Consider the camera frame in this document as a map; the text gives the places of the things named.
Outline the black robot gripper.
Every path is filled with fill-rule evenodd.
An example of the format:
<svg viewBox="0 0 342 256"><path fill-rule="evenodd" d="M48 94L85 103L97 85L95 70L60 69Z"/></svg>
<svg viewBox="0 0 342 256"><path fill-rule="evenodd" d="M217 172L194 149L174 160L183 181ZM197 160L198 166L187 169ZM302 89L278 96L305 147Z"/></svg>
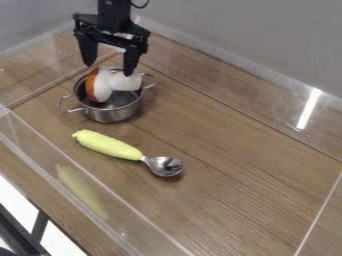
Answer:
<svg viewBox="0 0 342 256"><path fill-rule="evenodd" d="M101 43L126 50L123 73L131 76L142 54L149 49L151 32L131 19L131 8L143 9L149 5L137 5L131 0L98 0L98 13L75 13L74 35L79 42L83 62L91 66L98 58Z"/></svg>

